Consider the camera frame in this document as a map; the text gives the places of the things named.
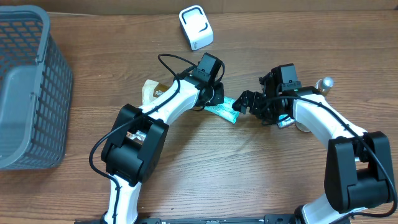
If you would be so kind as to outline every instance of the wooden table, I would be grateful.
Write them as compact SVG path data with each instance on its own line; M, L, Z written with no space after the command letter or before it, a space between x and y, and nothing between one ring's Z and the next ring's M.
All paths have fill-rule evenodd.
M126 103L141 105L147 79L171 84L161 53L224 61L226 96L259 91L258 77L294 63L304 86L335 79L327 99L346 118L389 136L398 174L398 11L209 15L214 42L192 52L178 16L52 18L52 35L75 74L67 152L51 170L0 173L0 223L98 219L109 180L88 164L93 144ZM187 64L165 59L181 71ZM235 125L188 111L169 129L160 162L141 190L143 217L253 217L292 213L323 193L326 150L295 126ZM104 169L100 152L95 163ZM389 205L372 212L385 212ZM398 215L353 223L397 223Z

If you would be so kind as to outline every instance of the white charger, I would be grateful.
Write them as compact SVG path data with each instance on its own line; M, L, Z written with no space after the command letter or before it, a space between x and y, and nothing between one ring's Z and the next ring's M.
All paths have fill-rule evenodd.
M198 50L213 41L213 30L204 10L194 5L180 12L180 25L192 50Z

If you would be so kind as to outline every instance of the gray plastic basket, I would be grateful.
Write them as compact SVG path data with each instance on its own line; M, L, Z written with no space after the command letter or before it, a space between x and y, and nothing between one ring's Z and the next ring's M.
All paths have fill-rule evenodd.
M73 75L37 6L0 7L0 169L61 163Z

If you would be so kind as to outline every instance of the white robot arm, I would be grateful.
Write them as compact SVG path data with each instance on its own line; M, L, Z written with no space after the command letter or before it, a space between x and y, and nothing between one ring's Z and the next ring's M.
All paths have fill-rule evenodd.
M173 85L164 94L158 97L153 102L142 105L139 108L143 113L146 113L159 106L162 102L170 98L170 96L176 91L178 87L177 81L173 82ZM159 108L149 116L153 119L161 119L165 124L172 124L183 112L192 109L197 102L199 96L199 90L195 88L193 84L188 81L180 81L180 92L166 105ZM146 134L140 132L141 139L145 139ZM117 206L117 221L118 224L133 224L138 217L137 202L138 196L141 189L141 183L138 182L135 186L130 186L129 182L119 177L117 174L114 177L118 180L120 185L120 196ZM116 201L116 184L111 181L111 196L109 200L108 212L104 216L106 223L113 223L113 209Z
M160 56L184 60L175 55L159 55L165 66ZM102 223L133 224L137 220L141 184L155 169L169 125L194 106L223 103L222 76L215 79L221 66L224 74L222 61L208 53L179 77L166 66L176 80L164 94L139 108L126 105L121 109L113 126L115 133L108 136L101 154L111 179L109 208Z
M113 127L113 130L120 129L119 134L108 138L101 154L106 171L116 179L119 187L116 182L111 182L108 212L103 215L100 224L160 224L158 218L137 219L141 184L155 169L169 125L194 106L222 103L215 100L223 99L222 83L215 81L222 63L217 61L214 56L205 54L192 74L186 73L183 80L175 80L172 87L152 103L139 108L126 105L121 109ZM265 215L254 220L202 219L187 223L346 224L350 216L369 216L360 211L392 201L394 204L390 212L370 216L386 217L395 212L397 194L391 152L388 138L383 133L368 133L355 126L335 111L314 87L302 88L293 64L272 69L260 78L260 83L264 85L263 93L243 92L233 104L233 109L245 113L246 108L250 107L251 114L270 124L277 123L281 114L288 114L306 126L328 149L325 193L314 202L300 206L291 215ZM142 122L124 127L127 121L141 117L144 117ZM356 170L355 160L369 162L369 167ZM186 221L165 222L181 224Z
M260 84L263 93L243 92L233 109L245 113L250 107L251 114L268 124L278 123L280 115L288 114L327 148L325 193L296 210L296 223L340 224L353 215L383 217L359 211L392 201L393 209L385 216L394 213L397 195L389 141L383 133L368 133L355 126L313 86L301 87L293 64L272 69L260 78ZM369 162L369 167L356 170L355 161Z

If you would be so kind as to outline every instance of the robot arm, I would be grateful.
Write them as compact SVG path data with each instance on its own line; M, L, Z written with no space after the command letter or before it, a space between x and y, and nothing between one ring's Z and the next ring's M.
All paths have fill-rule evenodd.
M116 184L111 181L109 208L101 219L103 223L114 223L116 202L117 224L133 224L137 220L141 184L150 177L157 165L169 125L194 106L223 103L223 84L215 80L221 65L222 61L206 53L197 67L181 73L183 79L175 80L170 89L155 101L139 108L126 105L121 109L113 130L137 117L143 116L143 119L108 138L101 154L106 171L120 186L116 200L118 191Z
M270 124L279 122L280 115L288 114L306 126L328 149L325 193L296 210L296 217L299 218L296 223L340 223L347 213L393 201L393 189L389 187L387 177L381 173L376 162L369 159L364 146L358 141L362 138L370 146L394 183L389 141L383 133L367 133L335 111L313 86L303 88L297 80L293 64L272 69L260 78L260 84L264 85L263 94L243 92L233 104L234 110L245 113L246 108L250 107L251 114ZM357 136L354 137L346 129L347 126ZM369 162L369 167L356 170L356 158Z

